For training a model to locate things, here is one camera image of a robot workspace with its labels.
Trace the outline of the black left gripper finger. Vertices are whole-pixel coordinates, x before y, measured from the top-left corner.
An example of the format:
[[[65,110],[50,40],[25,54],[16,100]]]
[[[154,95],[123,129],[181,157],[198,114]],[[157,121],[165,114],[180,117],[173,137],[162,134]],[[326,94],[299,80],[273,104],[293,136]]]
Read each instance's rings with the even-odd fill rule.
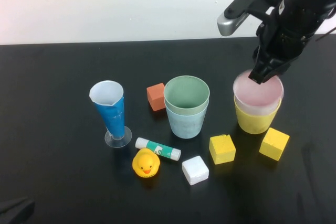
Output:
[[[33,209],[9,210],[1,213],[1,224],[25,223],[34,213]]]
[[[35,201],[27,197],[11,199],[1,202],[1,212],[7,212],[9,210],[15,209],[16,207],[35,205]]]

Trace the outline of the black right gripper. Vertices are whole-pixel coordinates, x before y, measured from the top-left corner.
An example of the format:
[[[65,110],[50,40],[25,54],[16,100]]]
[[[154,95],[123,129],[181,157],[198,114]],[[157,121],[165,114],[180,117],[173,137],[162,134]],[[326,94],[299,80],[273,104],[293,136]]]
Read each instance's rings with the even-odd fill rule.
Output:
[[[254,51],[255,65],[249,79],[257,84],[284,74],[297,59],[321,24],[333,16],[333,5],[320,10],[295,3],[281,3],[270,20],[257,29],[259,46]]]

